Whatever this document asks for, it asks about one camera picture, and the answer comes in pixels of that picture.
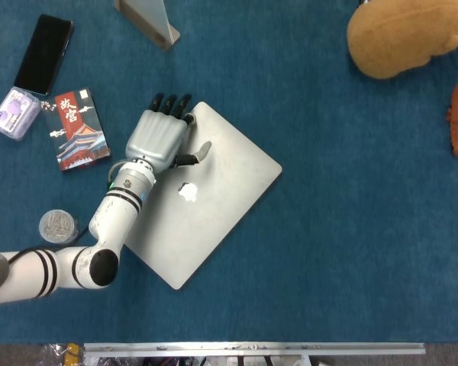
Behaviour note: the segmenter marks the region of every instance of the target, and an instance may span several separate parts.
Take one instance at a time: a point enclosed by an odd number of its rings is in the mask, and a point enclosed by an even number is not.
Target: white arm segment
[[[117,274],[124,241],[155,183],[146,162],[123,164],[90,221],[96,245],[57,252],[38,249],[21,256],[0,287],[0,303],[44,297],[58,287],[108,286]],[[10,259],[16,253],[2,254]]]

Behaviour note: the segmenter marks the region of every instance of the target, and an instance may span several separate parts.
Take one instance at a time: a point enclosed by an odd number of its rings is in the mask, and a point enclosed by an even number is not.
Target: apple logo
[[[185,198],[185,201],[195,202],[197,201],[197,191],[198,188],[193,183],[183,183],[180,188],[178,188],[178,194]]]

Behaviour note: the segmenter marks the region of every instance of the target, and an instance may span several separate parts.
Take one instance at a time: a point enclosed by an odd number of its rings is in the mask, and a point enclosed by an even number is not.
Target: robot finger
[[[171,113],[174,118],[180,119],[182,117],[183,111],[185,110],[186,105],[190,102],[190,99],[192,99],[191,94],[185,94],[182,96],[182,99],[180,99],[180,102],[178,105],[173,109],[173,112]]]
[[[171,94],[165,101],[164,105],[160,108],[160,112],[163,114],[169,114],[173,103],[175,103],[176,95]]]
[[[163,93],[158,93],[154,96],[153,100],[151,101],[150,107],[148,108],[150,111],[157,112],[160,109],[161,101],[163,100]]]

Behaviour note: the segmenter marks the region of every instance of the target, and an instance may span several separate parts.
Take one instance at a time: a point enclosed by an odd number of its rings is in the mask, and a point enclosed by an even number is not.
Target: plastic case
[[[14,140],[21,140],[39,111],[39,99],[13,87],[0,104],[0,132]]]

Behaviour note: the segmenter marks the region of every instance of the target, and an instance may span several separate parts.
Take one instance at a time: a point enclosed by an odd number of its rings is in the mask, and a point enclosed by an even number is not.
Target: black stripe
[[[53,292],[54,286],[56,286],[56,281],[58,278],[58,271],[56,267],[56,261],[54,260],[53,256],[51,253],[49,253],[47,250],[44,250],[44,253],[46,253],[47,257],[51,261],[51,267],[53,268],[53,280],[51,281],[51,286],[49,287],[48,292],[44,296],[48,296]]]
[[[137,194],[134,194],[132,193],[131,191],[129,191],[128,189],[125,189],[125,188],[122,188],[122,187],[112,187],[108,190],[109,192],[110,191],[123,191],[125,193],[128,193],[130,194],[133,198],[136,199],[136,201],[138,202],[139,204],[139,207],[143,207],[143,201],[137,196]]]
[[[73,273],[73,278],[75,279],[76,283],[80,286],[83,287],[82,284],[79,283],[78,278],[76,277],[76,261],[78,260],[78,257],[86,248],[83,248],[82,250],[79,251],[79,253],[76,255],[75,259],[73,259],[73,264],[71,265],[71,271]]]
[[[129,197],[125,197],[125,196],[123,196],[122,194],[113,193],[113,192],[107,193],[105,196],[106,196],[106,197],[107,197],[107,196],[114,196],[114,197],[123,198],[123,199],[125,199],[127,202],[129,202],[130,204],[132,204],[132,205],[134,206],[134,208],[136,209],[137,213],[139,213],[139,207],[138,207],[138,206],[134,203],[134,201],[132,201]]]
[[[44,290],[46,290],[46,285],[47,285],[47,280],[49,280],[49,270],[47,269],[47,263],[46,259],[40,254],[37,250],[34,250],[34,253],[37,254],[37,256],[40,258],[40,261],[43,262],[43,267],[44,267],[44,282],[43,282],[43,287],[40,289],[39,294],[37,294],[36,297],[40,297]]]

